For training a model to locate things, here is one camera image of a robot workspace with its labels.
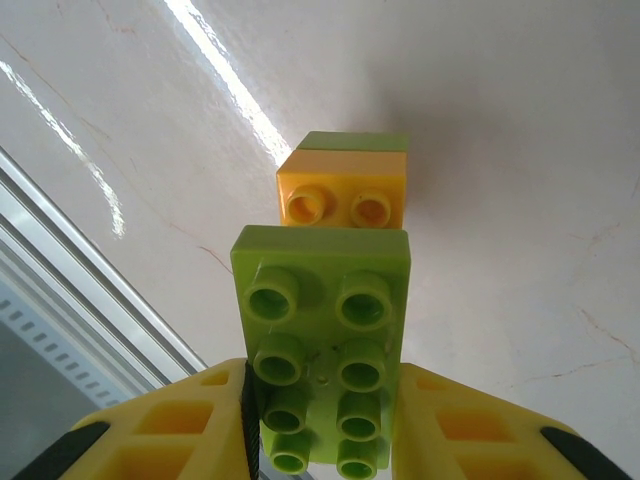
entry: green block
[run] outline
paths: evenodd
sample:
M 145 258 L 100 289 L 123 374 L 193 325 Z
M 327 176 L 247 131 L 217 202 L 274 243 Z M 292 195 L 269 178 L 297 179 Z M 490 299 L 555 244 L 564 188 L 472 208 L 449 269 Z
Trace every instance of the green block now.
M 299 150 L 406 152 L 409 136 L 402 133 L 309 132 Z
M 231 252 L 265 451 L 370 478 L 389 464 L 409 283 L 406 232 L 247 226 Z

